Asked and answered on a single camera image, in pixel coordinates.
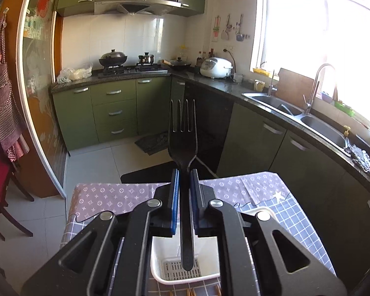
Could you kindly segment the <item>black plastic fork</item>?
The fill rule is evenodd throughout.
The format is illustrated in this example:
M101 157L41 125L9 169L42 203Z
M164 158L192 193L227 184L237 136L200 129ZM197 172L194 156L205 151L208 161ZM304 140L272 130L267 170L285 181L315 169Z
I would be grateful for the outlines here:
M190 199L190 167L197 155L195 101L178 101L170 104L168 152L180 172L179 211L182 267L186 271L194 266L194 241Z

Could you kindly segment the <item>green kitchen cabinets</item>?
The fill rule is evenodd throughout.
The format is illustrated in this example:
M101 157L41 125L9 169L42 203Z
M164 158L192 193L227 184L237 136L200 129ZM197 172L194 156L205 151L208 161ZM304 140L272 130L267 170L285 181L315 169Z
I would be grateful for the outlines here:
M68 149L165 132L174 80L142 77L53 89ZM313 223L370 221L370 180L348 155L281 112L249 98L186 81L184 98L196 103L201 179L271 171L280 176Z

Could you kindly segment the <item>white plastic utensil holder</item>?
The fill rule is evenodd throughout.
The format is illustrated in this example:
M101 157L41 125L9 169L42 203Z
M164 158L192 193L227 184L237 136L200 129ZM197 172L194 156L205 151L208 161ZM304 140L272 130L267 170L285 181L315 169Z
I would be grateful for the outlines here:
M216 237L194 236L194 266L184 270L181 263L180 230L171 238L154 237L151 245L151 274L165 285L195 283L220 276Z

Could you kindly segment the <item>blue checkered tablecloth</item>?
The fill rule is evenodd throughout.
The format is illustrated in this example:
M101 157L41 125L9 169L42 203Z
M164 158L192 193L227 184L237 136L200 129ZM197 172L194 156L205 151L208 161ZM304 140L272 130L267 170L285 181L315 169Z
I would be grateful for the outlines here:
M259 172L226 178L205 180L217 198L230 203L239 212L251 212L258 207L269 207L278 223L296 238L330 271L333 265L316 230L293 194L273 172ZM130 212L154 196L158 183L125 185L114 183L79 183L71 197L61 245L65 246L104 210L115 214Z

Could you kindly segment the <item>black floor mat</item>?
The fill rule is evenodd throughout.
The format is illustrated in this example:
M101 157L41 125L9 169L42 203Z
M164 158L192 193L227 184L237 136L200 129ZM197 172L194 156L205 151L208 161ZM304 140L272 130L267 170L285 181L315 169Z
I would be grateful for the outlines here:
M168 132L142 137L135 141L135 145L151 156L168 148Z

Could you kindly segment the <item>red wooden chair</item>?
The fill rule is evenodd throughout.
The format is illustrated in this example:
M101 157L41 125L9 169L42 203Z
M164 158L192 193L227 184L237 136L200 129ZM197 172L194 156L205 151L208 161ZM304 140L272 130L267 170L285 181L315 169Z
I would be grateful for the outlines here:
M0 215L3 215L11 224L13 224L18 230L23 232L26 236L32 237L33 233L26 227L22 226L7 210L8 203L6 201L7 188L10 181L14 183L15 187L22 192L26 200L34 202L34 197L21 185L19 180L15 176L15 169L12 162L3 153L0 147Z

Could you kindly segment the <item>steel double sink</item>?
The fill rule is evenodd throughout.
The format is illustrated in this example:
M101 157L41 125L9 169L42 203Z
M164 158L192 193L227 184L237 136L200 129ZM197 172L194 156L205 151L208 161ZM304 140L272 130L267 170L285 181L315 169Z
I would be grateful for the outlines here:
M354 136L357 140L352 142L350 136L344 135L344 131L340 132L327 122L324 122L311 114L306 114L303 110L284 100L280 100L279 98L263 93L248 92L242 93L242 96L247 100L247 102L251 101L262 105L265 107L266 111L274 111L284 115L286 118L318 135L320 138L329 142L332 146L342 152L348 152L351 147L357 145L359 149L370 154L370 146L367 146L365 142L361 144L362 139L358 136Z

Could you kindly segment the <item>chrome sink faucet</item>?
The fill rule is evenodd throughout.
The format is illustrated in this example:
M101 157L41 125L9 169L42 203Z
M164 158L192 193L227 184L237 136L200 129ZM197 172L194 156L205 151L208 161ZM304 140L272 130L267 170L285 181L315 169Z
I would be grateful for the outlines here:
M306 97L305 94L303 95L303 108L305 115L309 115L311 113L317 95L321 95L322 92L327 92L330 96L333 96L333 90L337 86L337 79L338 73L332 64L323 63L319 66L315 74L309 96Z

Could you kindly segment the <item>wooden cutting board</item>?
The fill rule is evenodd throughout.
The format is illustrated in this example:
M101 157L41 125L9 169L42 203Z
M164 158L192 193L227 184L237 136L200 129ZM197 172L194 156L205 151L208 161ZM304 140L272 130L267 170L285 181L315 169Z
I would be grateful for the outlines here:
M275 96L304 110L303 95L306 99L309 98L314 80L284 68L279 70L278 76Z

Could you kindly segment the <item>white plastic bag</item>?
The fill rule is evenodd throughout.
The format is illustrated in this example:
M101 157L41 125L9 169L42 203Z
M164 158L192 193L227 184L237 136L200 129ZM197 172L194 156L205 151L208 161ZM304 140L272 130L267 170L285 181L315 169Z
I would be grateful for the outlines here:
M64 68L56 77L58 84L69 83L80 79L88 78L92 75L93 64L91 62L85 63L78 69Z

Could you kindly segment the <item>checkered apron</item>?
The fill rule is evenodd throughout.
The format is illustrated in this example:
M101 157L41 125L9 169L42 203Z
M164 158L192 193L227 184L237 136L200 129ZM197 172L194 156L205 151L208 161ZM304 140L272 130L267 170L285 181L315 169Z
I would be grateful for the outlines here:
M0 18L0 145L10 162L16 162L29 152L22 133L26 123L12 91L6 62L5 29L6 14Z

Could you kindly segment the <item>white rice cooker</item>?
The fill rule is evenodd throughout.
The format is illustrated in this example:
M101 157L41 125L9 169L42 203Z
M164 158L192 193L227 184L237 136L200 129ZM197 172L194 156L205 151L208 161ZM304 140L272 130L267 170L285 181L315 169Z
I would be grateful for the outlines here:
M200 67L200 74L212 79L226 78L231 75L233 65L227 59L210 57Z

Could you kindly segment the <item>black wok with lid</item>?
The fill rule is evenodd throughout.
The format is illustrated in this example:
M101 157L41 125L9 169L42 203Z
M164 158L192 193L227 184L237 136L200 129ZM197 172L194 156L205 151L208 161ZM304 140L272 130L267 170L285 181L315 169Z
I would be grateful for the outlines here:
M116 50L111 50L109 53L103 54L100 59L99 63L104 67L115 67L115 66L122 66L128 57L123 52L117 52Z

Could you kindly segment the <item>small steel pot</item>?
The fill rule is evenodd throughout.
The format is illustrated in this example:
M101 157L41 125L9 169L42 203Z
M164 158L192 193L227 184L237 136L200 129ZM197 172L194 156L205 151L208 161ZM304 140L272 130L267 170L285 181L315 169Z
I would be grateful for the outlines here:
M150 54L149 52L145 52L144 55L139 55L138 59L138 63L142 66L151 65L154 63L154 55Z

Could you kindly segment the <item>black frying pan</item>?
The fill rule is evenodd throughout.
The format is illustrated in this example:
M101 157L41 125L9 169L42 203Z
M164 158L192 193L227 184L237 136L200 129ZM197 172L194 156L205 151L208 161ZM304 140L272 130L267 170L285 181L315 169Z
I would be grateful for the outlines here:
M191 65L189 61L185 61L181 57L178 57L177 59L171 59L171 60L163 59L162 63L168 66L171 70L176 70L176 71L187 70Z

